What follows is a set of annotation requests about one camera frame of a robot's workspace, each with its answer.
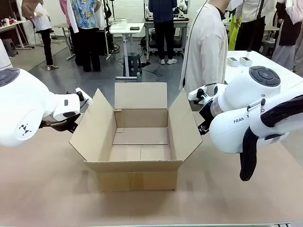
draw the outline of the white lab coat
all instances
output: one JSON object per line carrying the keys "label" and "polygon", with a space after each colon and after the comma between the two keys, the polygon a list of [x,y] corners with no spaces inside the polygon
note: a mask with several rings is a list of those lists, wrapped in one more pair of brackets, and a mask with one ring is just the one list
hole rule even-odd
{"label": "white lab coat", "polygon": [[[37,13],[42,13],[43,15],[41,17],[38,17],[36,15]],[[43,31],[52,28],[51,22],[48,18],[49,15],[43,5],[39,3],[35,9],[34,14],[35,17],[32,19],[32,22],[34,23],[37,31]]]}
{"label": "white lab coat", "polygon": [[[106,27],[106,23],[105,23],[105,18],[104,18],[103,0],[101,0],[100,2],[101,2],[101,6],[95,12],[95,17],[96,17],[96,23],[97,23],[97,26],[98,26],[99,30],[104,30],[104,28]],[[78,33],[79,29],[78,29],[78,25],[77,25],[77,22],[76,22],[74,12],[73,12],[72,7],[71,7],[71,0],[67,0],[67,13],[68,13],[68,16],[70,18],[71,26],[72,26],[72,29],[74,30],[74,33]]]}
{"label": "white lab coat", "polygon": [[[242,22],[250,22],[257,19],[260,10],[260,0],[244,0],[241,5],[237,7],[236,18],[242,16]],[[265,0],[261,11],[261,17],[273,12],[276,8],[276,0]]]}

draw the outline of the black pants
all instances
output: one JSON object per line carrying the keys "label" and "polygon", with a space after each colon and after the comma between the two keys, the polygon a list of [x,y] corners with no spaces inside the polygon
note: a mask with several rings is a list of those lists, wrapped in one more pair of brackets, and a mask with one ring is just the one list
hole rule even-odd
{"label": "black pants", "polygon": [[39,31],[39,33],[41,34],[42,42],[44,44],[44,54],[46,58],[46,64],[53,65],[50,29]]}
{"label": "black pants", "polygon": [[81,55],[83,70],[89,72],[90,67],[90,57],[95,71],[100,71],[100,59],[98,54],[97,46],[97,35],[96,28],[93,29],[81,29],[79,28],[80,38],[81,38]]}
{"label": "black pants", "polygon": [[71,42],[72,46],[74,48],[75,52],[75,61],[77,65],[83,65],[82,63],[82,56],[81,56],[81,39],[80,39],[80,33],[74,33],[73,28],[70,26],[70,32],[71,32]]}
{"label": "black pants", "polygon": [[264,30],[265,17],[262,17],[259,20],[242,23],[238,32],[235,51],[248,50],[250,42],[252,42],[251,50],[259,52]]}
{"label": "black pants", "polygon": [[167,55],[169,59],[173,58],[174,55],[174,37],[175,28],[174,21],[166,21],[162,23],[155,23],[155,30],[157,36],[157,47],[160,59],[164,59],[164,37],[166,39]]}

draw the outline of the black cable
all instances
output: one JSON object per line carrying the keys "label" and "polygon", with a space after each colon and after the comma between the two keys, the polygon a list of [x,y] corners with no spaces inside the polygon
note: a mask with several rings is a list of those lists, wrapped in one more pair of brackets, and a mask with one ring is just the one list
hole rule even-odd
{"label": "black cable", "polygon": [[82,107],[88,102],[88,99],[84,101],[84,103],[82,104],[82,106],[80,106],[80,109],[82,109]]}
{"label": "black cable", "polygon": [[[263,113],[260,118],[265,126],[273,128],[278,122],[301,113],[303,113],[303,95],[276,105]],[[256,168],[258,139],[259,137],[255,135],[249,127],[244,134],[242,153],[240,154],[240,178],[243,181],[248,181],[252,177]]]}
{"label": "black cable", "polygon": [[154,71],[148,71],[148,70],[142,70],[142,71],[150,72],[150,73],[154,74],[156,77],[163,77],[162,74],[160,74],[160,73],[155,73],[159,68],[160,68],[160,63],[159,63],[159,66],[157,67],[157,69],[154,70]]}
{"label": "black cable", "polygon": [[203,9],[203,7],[205,6],[205,4],[207,3],[208,1],[205,1],[204,5],[202,6],[202,8],[200,9],[197,17],[195,18],[194,22],[193,22],[193,25],[192,25],[192,28],[191,28],[191,31],[190,31],[190,34],[189,34],[189,38],[188,38],[188,50],[187,50],[187,58],[186,58],[186,65],[185,65],[185,71],[184,71],[184,79],[183,79],[183,87],[185,86],[185,80],[186,80],[186,70],[187,70],[187,62],[188,62],[188,52],[189,52],[189,47],[190,47],[190,38],[191,38],[191,34],[193,33],[193,29],[194,29],[194,25]]}

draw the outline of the box flap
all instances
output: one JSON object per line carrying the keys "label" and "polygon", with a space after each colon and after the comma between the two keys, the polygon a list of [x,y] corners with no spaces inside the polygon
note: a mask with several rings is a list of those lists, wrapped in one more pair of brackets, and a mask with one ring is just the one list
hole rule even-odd
{"label": "box flap", "polygon": [[185,161],[202,143],[202,138],[183,89],[169,108],[171,151],[177,160]]}
{"label": "box flap", "polygon": [[115,83],[115,109],[166,108],[166,83]]}
{"label": "box flap", "polygon": [[182,161],[126,161],[126,162],[87,162],[85,164],[96,173],[161,172],[176,171]]}
{"label": "box flap", "polygon": [[114,110],[97,89],[93,104],[89,105],[70,139],[70,144],[87,161],[107,161],[115,132]]}

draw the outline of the white shirt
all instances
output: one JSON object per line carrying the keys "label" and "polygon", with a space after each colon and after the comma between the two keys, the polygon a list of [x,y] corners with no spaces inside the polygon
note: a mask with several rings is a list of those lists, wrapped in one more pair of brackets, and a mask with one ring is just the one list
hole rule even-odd
{"label": "white shirt", "polygon": [[[277,0],[264,0],[261,17],[274,12]],[[236,17],[242,16],[242,22],[250,22],[257,19],[260,10],[261,0],[243,0],[243,3],[237,7]]]}
{"label": "white shirt", "polygon": [[[188,93],[203,85],[224,83],[228,52],[226,30],[215,6],[205,4],[191,30],[179,87],[183,88],[185,77],[184,89]],[[213,92],[214,86],[208,87],[207,94]]]}
{"label": "white shirt", "polygon": [[[36,13],[42,13],[43,15],[41,17],[38,17]],[[46,9],[44,9],[43,5],[39,3],[35,9],[35,17],[32,19],[32,22],[34,23],[37,31],[42,31],[52,28],[48,16],[49,15]]]}

